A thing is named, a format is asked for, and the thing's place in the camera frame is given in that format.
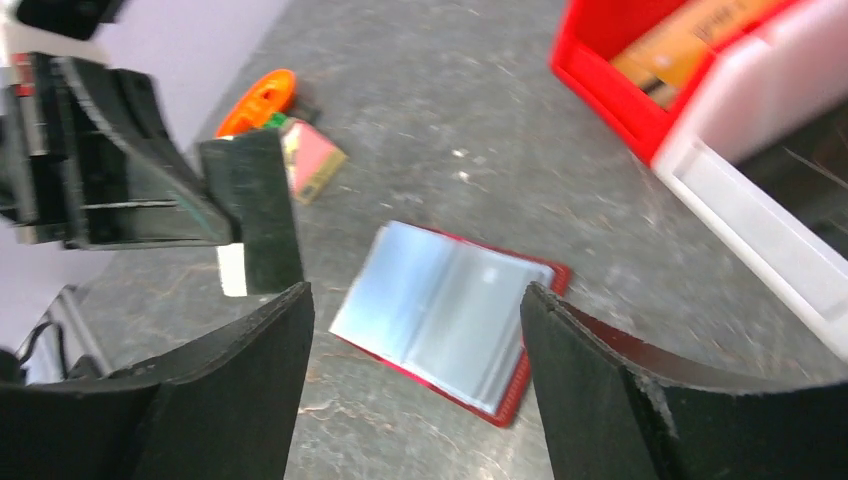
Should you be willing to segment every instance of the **granite countertop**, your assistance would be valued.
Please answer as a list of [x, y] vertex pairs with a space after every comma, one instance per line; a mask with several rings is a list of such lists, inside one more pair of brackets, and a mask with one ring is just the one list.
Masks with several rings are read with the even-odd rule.
[[[806, 327], [548, 70], [557, 0], [297, 1], [204, 128], [290, 68], [350, 161], [298, 207], [316, 332], [292, 479], [550, 479], [532, 388], [500, 430], [327, 333], [377, 228], [415, 222], [570, 265], [567, 299], [663, 348], [798, 382], [848, 377]], [[212, 249], [121, 252], [83, 308], [123, 365], [259, 306]]]

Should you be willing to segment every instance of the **gray countertop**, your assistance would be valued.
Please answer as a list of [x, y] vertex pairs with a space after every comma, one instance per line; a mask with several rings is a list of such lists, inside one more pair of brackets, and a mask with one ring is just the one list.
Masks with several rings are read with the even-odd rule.
[[[551, 478], [532, 388], [490, 426], [342, 344], [327, 328], [390, 219], [550, 258], [567, 299], [659, 346], [798, 382], [848, 377], [834, 357], [547, 67], [558, 0], [300, 0], [204, 128], [261, 75], [290, 68], [351, 159], [298, 207], [316, 332], [287, 478]], [[122, 252], [85, 314], [117, 364], [249, 312], [212, 249]]]

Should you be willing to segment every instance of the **black cable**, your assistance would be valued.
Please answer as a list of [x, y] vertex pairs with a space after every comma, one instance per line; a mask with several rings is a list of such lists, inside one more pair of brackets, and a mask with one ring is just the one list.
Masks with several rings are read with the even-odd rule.
[[21, 355], [20, 363], [23, 365], [32, 358], [32, 354], [35, 351], [35, 343], [48, 327], [56, 328], [56, 347], [59, 352], [59, 369], [62, 373], [62, 380], [67, 380], [70, 369], [68, 368], [68, 357], [65, 355], [65, 329], [62, 328], [61, 324], [56, 323], [53, 320], [46, 320], [39, 323], [32, 329], [32, 332], [29, 334], [29, 339], [27, 340], [26, 350], [24, 350], [24, 354]]

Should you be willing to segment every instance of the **table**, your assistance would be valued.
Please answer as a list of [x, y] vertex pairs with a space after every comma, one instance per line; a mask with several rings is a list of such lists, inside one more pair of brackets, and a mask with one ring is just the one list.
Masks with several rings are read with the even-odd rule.
[[[554, 0], [301, 0], [203, 129], [260, 76], [311, 84], [351, 160], [297, 210], [316, 332], [291, 479], [552, 478], [532, 388], [499, 430], [327, 333], [390, 219], [550, 258], [567, 299], [663, 348], [799, 383], [848, 378], [833, 356], [547, 68]], [[267, 298], [227, 299], [212, 249], [118, 254], [83, 308], [123, 365]]]

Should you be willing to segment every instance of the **white container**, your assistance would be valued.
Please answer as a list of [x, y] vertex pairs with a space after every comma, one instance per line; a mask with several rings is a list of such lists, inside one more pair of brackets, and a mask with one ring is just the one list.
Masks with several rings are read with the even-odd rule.
[[657, 176], [848, 361], [848, 260], [732, 164], [848, 97], [848, 0], [807, 0], [724, 51]]

